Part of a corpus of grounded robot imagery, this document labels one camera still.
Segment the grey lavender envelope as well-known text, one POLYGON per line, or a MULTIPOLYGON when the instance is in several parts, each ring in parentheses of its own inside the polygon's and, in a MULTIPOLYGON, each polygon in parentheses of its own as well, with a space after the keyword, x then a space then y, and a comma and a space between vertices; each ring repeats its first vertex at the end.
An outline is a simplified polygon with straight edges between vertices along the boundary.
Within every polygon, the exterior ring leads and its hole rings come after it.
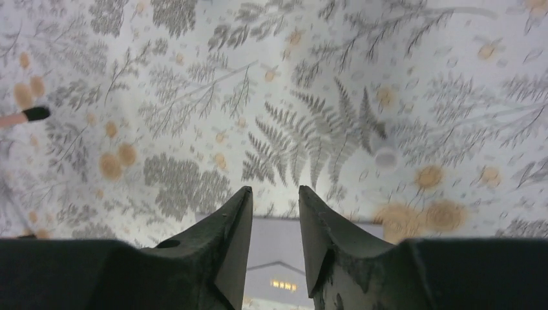
POLYGON ((243 220, 220 268, 230 309, 313 309, 298 218, 243 220))

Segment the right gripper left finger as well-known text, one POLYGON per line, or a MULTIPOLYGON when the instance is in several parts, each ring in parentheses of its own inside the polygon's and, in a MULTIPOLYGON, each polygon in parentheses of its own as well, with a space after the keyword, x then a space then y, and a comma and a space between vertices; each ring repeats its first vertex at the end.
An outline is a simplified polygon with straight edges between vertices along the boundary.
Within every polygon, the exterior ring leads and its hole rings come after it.
POLYGON ((157 246, 1 240, 2 309, 241 309, 253 221, 244 186, 157 246))

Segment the white glue stick cap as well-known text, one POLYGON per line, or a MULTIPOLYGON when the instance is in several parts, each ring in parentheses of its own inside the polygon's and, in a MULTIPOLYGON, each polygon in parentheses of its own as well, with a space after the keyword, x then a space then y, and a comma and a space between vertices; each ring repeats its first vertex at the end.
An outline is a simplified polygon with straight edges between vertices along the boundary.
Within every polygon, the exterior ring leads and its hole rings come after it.
POLYGON ((380 147, 373 155, 375 166, 381 171, 393 171, 399 165, 399 153, 392 147, 380 147))

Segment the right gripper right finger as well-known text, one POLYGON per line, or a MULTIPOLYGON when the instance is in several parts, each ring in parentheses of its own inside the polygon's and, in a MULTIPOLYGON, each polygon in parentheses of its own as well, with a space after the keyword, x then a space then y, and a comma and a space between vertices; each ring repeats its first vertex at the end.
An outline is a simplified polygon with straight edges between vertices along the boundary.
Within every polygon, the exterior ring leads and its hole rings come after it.
POLYGON ((394 245, 299 188, 316 309, 546 309, 547 240, 411 238, 394 245))

